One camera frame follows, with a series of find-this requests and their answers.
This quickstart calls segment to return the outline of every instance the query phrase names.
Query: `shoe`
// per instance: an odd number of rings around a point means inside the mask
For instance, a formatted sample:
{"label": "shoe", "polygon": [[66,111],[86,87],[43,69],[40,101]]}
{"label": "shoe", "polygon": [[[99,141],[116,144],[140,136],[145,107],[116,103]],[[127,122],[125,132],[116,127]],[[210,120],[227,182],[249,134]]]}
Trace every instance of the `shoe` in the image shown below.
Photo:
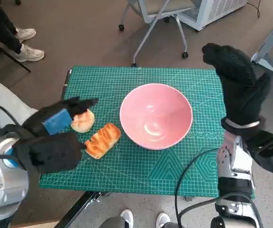
{"label": "shoe", "polygon": [[24,40],[31,39],[36,35],[36,31],[33,28],[16,28],[16,38],[19,39],[19,42],[21,43]]}
{"label": "shoe", "polygon": [[162,228],[168,222],[171,222],[169,215],[166,213],[160,213],[157,216],[155,228]]}
{"label": "shoe", "polygon": [[37,50],[29,47],[28,45],[22,44],[21,46],[21,53],[16,54],[16,59],[20,63],[26,62],[26,61],[39,61],[45,56],[45,52],[42,50]]}
{"label": "shoe", "polygon": [[129,224],[129,228],[133,228],[133,214],[129,209],[122,211],[121,217],[123,217]]}

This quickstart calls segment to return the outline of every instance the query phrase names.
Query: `green cutting mat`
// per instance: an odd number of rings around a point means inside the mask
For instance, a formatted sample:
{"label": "green cutting mat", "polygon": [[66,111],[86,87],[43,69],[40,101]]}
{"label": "green cutting mat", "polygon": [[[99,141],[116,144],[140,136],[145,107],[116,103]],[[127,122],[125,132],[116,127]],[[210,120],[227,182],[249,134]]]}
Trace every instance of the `green cutting mat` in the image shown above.
{"label": "green cutting mat", "polygon": [[[95,124],[90,132],[78,134],[86,141],[106,123],[121,127],[122,100],[134,88],[163,83],[181,91],[193,109],[193,124],[184,140],[162,151],[150,151],[134,144],[122,130],[119,142],[101,159],[83,154],[73,171],[43,175],[40,186],[71,190],[133,192],[174,195],[177,181],[187,164],[199,153],[218,148],[223,139],[220,119],[225,116],[223,94],[214,70],[132,67],[74,67],[65,99],[99,97],[92,108]],[[185,176],[180,195],[216,197],[216,152],[193,165]]]}

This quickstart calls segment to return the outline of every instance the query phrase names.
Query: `white box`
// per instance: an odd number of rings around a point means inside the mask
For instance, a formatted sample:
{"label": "white box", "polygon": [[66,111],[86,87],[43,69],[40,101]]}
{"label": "white box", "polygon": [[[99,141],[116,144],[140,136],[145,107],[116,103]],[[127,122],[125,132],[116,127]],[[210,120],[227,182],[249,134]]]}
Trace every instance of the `white box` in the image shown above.
{"label": "white box", "polygon": [[206,25],[246,5],[247,0],[192,0],[194,9],[179,14],[179,19],[201,31]]}

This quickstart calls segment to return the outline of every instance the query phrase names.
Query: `bread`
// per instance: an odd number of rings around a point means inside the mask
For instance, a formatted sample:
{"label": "bread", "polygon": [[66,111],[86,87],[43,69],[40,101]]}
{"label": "bread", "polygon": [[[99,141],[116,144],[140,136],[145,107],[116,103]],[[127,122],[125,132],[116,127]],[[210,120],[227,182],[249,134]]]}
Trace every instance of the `bread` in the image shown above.
{"label": "bread", "polygon": [[74,131],[79,133],[88,132],[93,126],[95,116],[90,109],[79,115],[75,115],[71,123],[71,127]]}
{"label": "bread", "polygon": [[100,159],[117,143],[120,136],[121,130],[114,124],[107,123],[85,142],[86,152],[93,158]]}

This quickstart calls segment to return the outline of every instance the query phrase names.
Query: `table leg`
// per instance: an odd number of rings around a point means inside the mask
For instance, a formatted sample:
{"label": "table leg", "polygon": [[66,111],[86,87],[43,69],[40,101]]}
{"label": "table leg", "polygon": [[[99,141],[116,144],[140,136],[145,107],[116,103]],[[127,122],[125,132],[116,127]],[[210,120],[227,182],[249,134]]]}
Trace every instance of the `table leg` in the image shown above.
{"label": "table leg", "polygon": [[101,192],[86,191],[54,228],[68,228],[77,216],[101,195]]}

